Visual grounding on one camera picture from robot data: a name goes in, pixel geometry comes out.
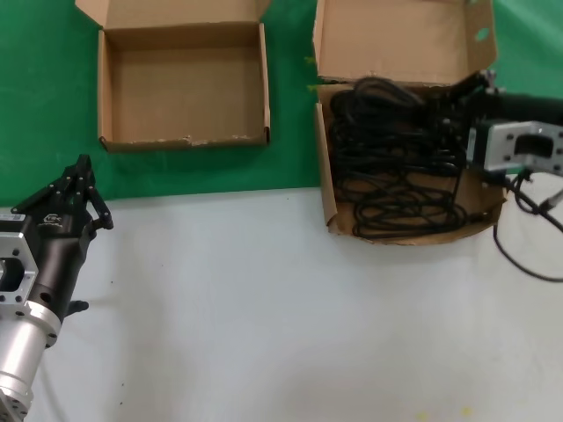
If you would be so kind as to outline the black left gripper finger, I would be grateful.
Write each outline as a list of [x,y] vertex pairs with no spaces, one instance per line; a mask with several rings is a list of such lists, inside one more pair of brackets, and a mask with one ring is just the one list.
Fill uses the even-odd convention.
[[87,203],[90,203],[97,216],[93,218],[87,210],[84,211],[89,220],[84,225],[82,238],[93,240],[98,230],[113,229],[113,217],[96,188],[96,179],[89,156],[81,156],[81,167],[81,194],[83,196],[84,207],[86,207]]
[[86,155],[80,155],[75,164],[67,166],[62,175],[22,200],[12,208],[13,214],[31,215],[40,211],[70,211],[86,209],[84,181]]

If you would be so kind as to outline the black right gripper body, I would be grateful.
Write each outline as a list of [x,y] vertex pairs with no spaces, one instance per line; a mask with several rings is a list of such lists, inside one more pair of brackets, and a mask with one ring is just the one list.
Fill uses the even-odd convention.
[[480,91],[472,95],[467,110],[478,120],[539,121],[562,125],[562,100],[504,91]]

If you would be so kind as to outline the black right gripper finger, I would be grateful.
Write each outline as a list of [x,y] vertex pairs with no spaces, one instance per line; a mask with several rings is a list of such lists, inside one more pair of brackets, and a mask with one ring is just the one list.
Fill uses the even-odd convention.
[[447,105],[442,109],[442,132],[461,145],[468,143],[472,116],[464,105]]
[[456,104],[465,98],[469,98],[473,94],[484,91],[485,93],[497,92],[496,72],[490,69],[477,71],[457,84],[449,87],[444,94],[442,100]]

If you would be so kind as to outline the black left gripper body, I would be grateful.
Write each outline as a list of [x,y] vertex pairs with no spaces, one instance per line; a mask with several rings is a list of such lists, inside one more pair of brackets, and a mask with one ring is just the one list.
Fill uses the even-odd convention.
[[73,307],[77,278],[94,238],[92,217],[82,195],[66,198],[62,194],[35,201],[26,214],[32,217],[40,240],[39,274],[29,299],[65,317]]

